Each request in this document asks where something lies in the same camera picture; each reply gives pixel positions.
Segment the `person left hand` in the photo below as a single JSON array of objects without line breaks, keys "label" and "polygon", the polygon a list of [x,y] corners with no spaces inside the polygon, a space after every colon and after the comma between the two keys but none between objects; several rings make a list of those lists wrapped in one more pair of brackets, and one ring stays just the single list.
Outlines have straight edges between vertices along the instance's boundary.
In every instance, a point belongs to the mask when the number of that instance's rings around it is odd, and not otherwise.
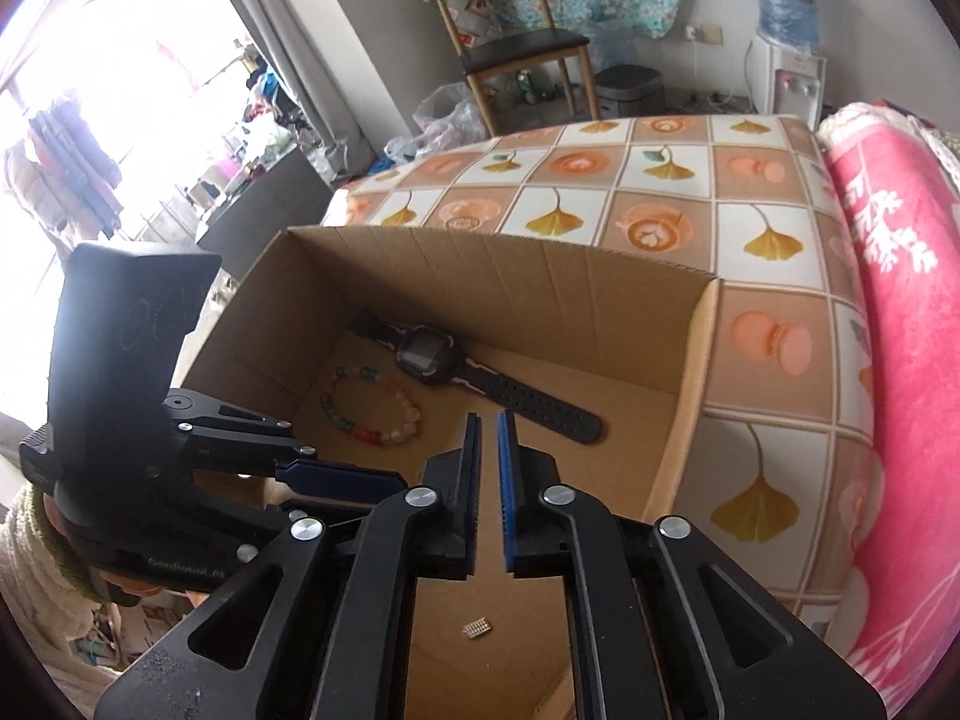
[{"label": "person left hand", "polygon": [[78,557],[73,546],[71,546],[67,538],[67,527],[65,527],[65,520],[64,517],[62,517],[59,505],[57,505],[55,499],[48,494],[43,495],[43,511],[50,528],[57,533],[57,543],[60,544],[64,555],[67,556],[68,561],[73,562],[73,564],[80,569],[80,575],[83,577],[83,580],[88,582],[94,590],[101,590],[101,592],[104,592],[109,598],[124,595],[130,596],[130,598],[133,598],[135,601],[145,600],[145,598],[155,598],[155,596],[164,592],[164,587],[160,587],[160,585],[149,585],[149,583],[143,582],[143,580],[127,577],[127,575],[93,569],[93,567]]}]

